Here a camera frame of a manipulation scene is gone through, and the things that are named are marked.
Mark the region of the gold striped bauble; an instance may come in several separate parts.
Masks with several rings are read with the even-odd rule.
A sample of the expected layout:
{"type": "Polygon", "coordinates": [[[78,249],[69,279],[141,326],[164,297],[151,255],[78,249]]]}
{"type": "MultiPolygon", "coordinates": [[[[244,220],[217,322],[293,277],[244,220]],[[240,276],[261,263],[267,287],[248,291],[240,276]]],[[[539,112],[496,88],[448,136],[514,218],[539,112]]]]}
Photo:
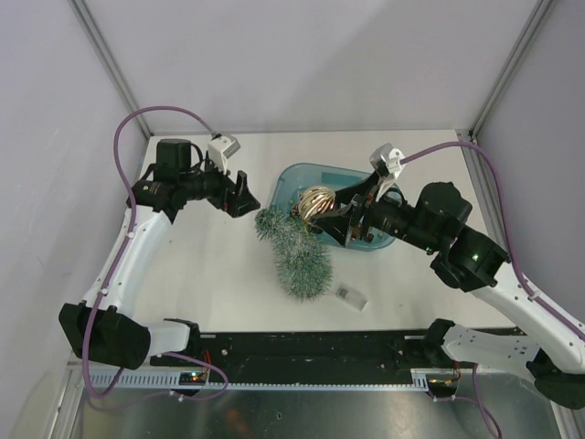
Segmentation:
{"type": "Polygon", "coordinates": [[[335,207],[335,192],[325,186],[309,187],[301,194],[298,207],[301,220],[308,222],[335,207]]]}

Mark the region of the teal plastic container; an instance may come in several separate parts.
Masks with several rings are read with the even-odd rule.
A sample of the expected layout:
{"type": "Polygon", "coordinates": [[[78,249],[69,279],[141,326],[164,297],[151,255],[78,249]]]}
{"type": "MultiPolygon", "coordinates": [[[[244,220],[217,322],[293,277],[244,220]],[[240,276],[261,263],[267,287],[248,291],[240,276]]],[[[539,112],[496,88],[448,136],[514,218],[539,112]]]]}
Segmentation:
{"type": "MultiPolygon", "coordinates": [[[[367,179],[369,173],[311,163],[297,163],[284,169],[277,179],[271,198],[271,206],[276,206],[285,214],[306,221],[316,214],[336,209],[338,201],[335,192],[353,186],[367,179]]],[[[395,185],[385,196],[385,200],[401,201],[401,192],[395,185]]],[[[341,247],[328,234],[314,228],[314,236],[326,245],[341,247]]],[[[350,241],[347,249],[372,252],[388,247],[395,240],[381,230],[371,228],[367,235],[369,241],[350,241]]]]}

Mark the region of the small frosted christmas tree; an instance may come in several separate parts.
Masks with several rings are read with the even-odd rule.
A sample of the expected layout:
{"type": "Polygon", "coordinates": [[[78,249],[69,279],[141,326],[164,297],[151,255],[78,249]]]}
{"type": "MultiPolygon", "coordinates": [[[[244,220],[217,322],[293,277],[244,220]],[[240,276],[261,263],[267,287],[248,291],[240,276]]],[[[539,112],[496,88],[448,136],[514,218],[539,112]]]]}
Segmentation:
{"type": "Polygon", "coordinates": [[[330,253],[300,219],[269,206],[256,214],[255,231],[270,244],[278,281],[288,296],[306,302],[329,291],[333,281],[330,253]]]}

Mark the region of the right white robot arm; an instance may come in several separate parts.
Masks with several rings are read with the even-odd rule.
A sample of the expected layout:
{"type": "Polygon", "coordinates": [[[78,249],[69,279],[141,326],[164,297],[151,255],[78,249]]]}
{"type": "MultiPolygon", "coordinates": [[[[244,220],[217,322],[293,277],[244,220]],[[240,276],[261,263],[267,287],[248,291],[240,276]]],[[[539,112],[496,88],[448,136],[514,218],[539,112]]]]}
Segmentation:
{"type": "Polygon", "coordinates": [[[467,226],[473,209],[451,182],[432,182],[415,205],[387,197],[376,175],[335,192],[313,227],[340,245],[377,229],[432,256],[431,269],[452,289],[470,293],[513,322],[519,336],[497,336],[437,319],[421,344],[433,367],[449,360],[498,369],[533,383],[571,410],[584,406],[584,324],[521,273],[509,252],[467,226]]]}

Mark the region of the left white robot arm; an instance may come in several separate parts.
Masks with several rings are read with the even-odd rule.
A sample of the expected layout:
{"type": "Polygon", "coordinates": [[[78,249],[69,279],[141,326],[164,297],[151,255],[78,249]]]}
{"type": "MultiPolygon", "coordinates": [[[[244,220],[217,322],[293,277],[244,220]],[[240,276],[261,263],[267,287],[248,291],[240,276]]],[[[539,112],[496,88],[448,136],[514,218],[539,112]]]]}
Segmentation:
{"type": "Polygon", "coordinates": [[[186,139],[166,138],[156,145],[155,161],[133,184],[114,247],[96,281],[80,303],[62,306],[58,321],[73,353],[84,362],[138,369],[150,357],[170,352],[180,364],[196,363],[202,344],[191,334],[197,326],[166,318],[142,325],[134,320],[141,283],[163,237],[189,201],[205,200],[232,218],[260,207],[247,175],[230,179],[228,160],[240,148],[232,135],[218,134],[198,152],[186,139]]]}

